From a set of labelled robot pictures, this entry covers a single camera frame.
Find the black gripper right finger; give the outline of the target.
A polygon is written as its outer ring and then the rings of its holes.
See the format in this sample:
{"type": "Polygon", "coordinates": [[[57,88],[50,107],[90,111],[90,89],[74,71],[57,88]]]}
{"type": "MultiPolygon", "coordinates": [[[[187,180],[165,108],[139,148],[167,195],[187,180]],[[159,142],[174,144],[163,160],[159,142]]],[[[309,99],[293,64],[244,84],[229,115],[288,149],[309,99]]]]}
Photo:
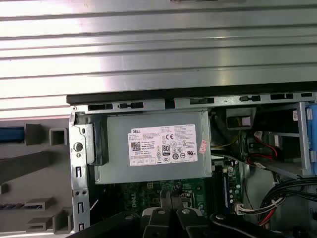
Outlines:
{"type": "Polygon", "coordinates": [[[181,193],[172,192],[172,206],[180,225],[189,238],[283,238],[278,232],[266,230],[233,214],[198,215],[182,205],[181,193]]]}

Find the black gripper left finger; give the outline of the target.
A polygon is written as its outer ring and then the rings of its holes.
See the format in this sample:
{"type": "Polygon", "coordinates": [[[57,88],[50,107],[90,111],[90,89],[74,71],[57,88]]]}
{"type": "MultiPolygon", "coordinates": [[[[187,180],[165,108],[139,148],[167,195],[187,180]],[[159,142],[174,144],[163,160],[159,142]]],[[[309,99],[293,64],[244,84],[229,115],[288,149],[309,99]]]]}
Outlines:
{"type": "Polygon", "coordinates": [[[132,212],[121,212],[98,222],[73,238],[166,238],[169,235],[172,201],[169,190],[160,192],[160,207],[144,210],[140,217],[132,212]]]}

